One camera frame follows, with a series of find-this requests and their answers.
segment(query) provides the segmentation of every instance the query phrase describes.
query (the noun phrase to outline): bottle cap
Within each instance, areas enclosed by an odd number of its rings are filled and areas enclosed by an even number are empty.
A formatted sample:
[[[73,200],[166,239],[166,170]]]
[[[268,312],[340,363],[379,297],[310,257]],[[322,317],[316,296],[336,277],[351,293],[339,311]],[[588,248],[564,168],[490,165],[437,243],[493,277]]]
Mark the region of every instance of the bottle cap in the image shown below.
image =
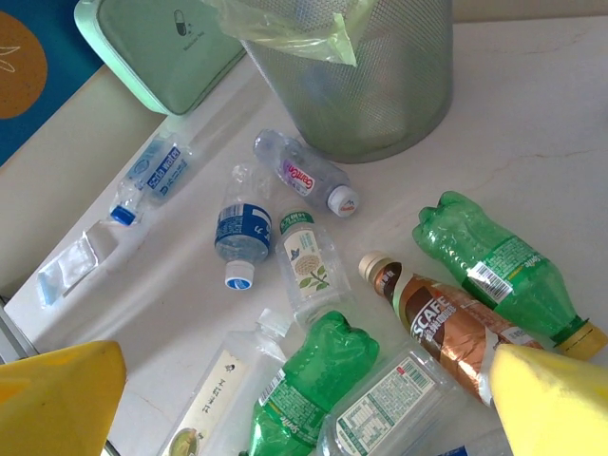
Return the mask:
[[[374,267],[379,263],[387,264],[392,261],[393,259],[383,252],[370,252],[361,258],[361,261],[359,261],[359,275],[368,282],[374,280],[375,277],[371,276],[371,272]]]
[[[348,217],[356,211],[359,195],[348,185],[335,187],[327,199],[327,206],[339,217]]]
[[[247,261],[226,263],[226,286],[233,290],[249,290],[254,284],[256,267]]]
[[[570,358],[587,361],[608,344],[608,336],[593,323],[582,327],[558,345],[558,349]]]
[[[124,226],[130,226],[135,220],[135,214],[124,209],[122,206],[116,206],[110,213],[110,216]]]

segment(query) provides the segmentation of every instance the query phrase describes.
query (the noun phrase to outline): mint green container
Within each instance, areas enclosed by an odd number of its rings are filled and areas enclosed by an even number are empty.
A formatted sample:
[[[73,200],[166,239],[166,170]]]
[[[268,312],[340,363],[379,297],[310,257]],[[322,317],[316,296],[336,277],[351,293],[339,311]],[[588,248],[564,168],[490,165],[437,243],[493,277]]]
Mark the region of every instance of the mint green container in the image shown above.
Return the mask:
[[[149,109],[192,111],[244,55],[200,0],[80,0],[78,30]]]

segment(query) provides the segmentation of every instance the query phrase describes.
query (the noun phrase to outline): plastic bottle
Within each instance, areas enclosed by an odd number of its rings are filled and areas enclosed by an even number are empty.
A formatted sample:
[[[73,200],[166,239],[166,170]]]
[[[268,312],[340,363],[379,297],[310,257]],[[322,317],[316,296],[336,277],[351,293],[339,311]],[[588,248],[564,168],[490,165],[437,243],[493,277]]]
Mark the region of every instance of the plastic bottle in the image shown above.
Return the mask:
[[[408,337],[332,409],[316,455],[416,455],[466,402],[454,379]]]
[[[110,216],[129,226],[147,209],[167,200],[195,157],[175,133],[160,133],[119,182]]]
[[[496,349],[501,344],[542,348],[466,292],[413,274],[381,252],[365,255],[359,274],[391,304],[410,335],[489,407]]]
[[[254,331],[228,332],[159,456],[236,456],[246,448],[251,414],[243,409],[285,363],[279,344],[289,328],[266,309]]]
[[[329,209],[344,218],[359,205],[359,196],[351,189],[347,174],[294,138],[262,130],[256,138],[254,153],[315,209]]]
[[[300,350],[254,407],[249,452],[241,456],[308,456],[325,415],[373,366],[379,346],[336,311],[316,320]]]
[[[504,431],[494,429],[473,440],[470,444],[452,449],[439,456],[513,456],[513,452]]]
[[[306,329],[322,312],[350,306],[351,285],[332,239],[298,199],[284,200],[279,215],[276,257],[295,321]]]
[[[446,192],[419,218],[416,243],[490,309],[573,358],[589,359],[608,343],[577,315],[558,268],[467,197]]]
[[[264,209],[270,199],[270,176],[259,166],[235,166],[226,187],[216,231],[216,252],[226,261],[225,283],[248,290],[256,264],[268,256],[272,220]]]

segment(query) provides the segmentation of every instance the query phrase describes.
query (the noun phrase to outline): water bottle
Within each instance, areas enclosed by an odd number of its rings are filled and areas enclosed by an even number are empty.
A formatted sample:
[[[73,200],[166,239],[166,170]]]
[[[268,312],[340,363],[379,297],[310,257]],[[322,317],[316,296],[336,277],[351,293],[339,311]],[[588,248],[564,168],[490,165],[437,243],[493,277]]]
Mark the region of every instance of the water bottle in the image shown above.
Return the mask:
[[[175,133],[160,133],[119,182],[110,216],[129,226],[150,207],[162,204],[183,180],[195,157]]]
[[[249,451],[239,456],[308,456],[326,414],[371,370],[379,350],[340,312],[317,319],[256,401]]]
[[[265,207],[271,180],[258,165],[235,166],[226,187],[216,231],[216,252],[226,261],[225,283],[233,290],[248,290],[256,264],[268,256],[272,221]]]
[[[478,204],[445,192],[419,219],[418,246],[497,314],[573,358],[587,360],[606,346],[608,337],[575,311],[558,268]]]
[[[359,196],[351,189],[347,174],[294,138],[262,130],[257,135],[254,153],[315,209],[329,209],[344,218],[359,205]]]
[[[332,239],[299,199],[281,206],[276,257],[295,321],[306,329],[323,311],[348,305],[351,285]]]
[[[504,431],[494,429],[473,440],[470,444],[452,449],[439,456],[513,456],[513,452]]]
[[[315,456],[413,456],[463,411],[467,397],[408,337],[327,415]]]

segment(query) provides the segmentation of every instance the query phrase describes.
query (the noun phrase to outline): yellow bottle cap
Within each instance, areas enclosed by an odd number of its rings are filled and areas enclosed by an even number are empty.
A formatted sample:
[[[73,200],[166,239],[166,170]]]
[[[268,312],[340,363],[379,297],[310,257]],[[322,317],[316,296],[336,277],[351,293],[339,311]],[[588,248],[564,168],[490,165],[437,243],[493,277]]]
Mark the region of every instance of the yellow bottle cap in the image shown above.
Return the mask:
[[[586,322],[578,331],[558,345],[566,356],[581,361],[591,359],[608,345],[608,336],[596,325]]]

